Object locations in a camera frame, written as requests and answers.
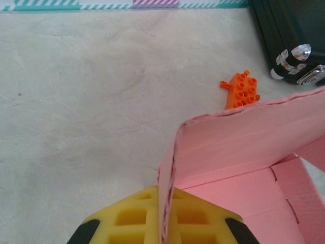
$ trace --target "silver metal latch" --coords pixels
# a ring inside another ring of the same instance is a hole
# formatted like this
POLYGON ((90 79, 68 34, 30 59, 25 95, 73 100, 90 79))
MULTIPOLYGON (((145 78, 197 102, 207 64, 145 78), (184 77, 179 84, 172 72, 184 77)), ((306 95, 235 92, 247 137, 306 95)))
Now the silver metal latch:
POLYGON ((300 78, 299 85, 314 85, 325 78, 325 65, 317 65, 312 71, 300 78))

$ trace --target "orange lego brick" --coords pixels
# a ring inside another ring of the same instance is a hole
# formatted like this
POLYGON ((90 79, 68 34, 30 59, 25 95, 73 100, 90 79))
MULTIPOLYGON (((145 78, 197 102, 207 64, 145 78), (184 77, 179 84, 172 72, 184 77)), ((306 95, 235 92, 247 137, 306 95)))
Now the orange lego brick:
POLYGON ((250 71, 245 70, 243 74, 236 73, 229 83, 220 82, 220 87, 228 90, 226 109, 252 104, 261 98, 256 93, 257 80, 249 77, 249 74, 250 71))

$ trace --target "white floor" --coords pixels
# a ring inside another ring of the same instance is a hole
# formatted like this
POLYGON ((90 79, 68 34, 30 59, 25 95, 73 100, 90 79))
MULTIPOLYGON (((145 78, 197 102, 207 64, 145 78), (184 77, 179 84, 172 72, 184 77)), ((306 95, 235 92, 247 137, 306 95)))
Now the white floor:
MULTIPOLYGON (((0 15, 0 243, 66 243, 89 214, 155 184, 178 125, 269 77, 247 9, 0 15)), ((308 165, 323 197, 325 174, 308 165)))

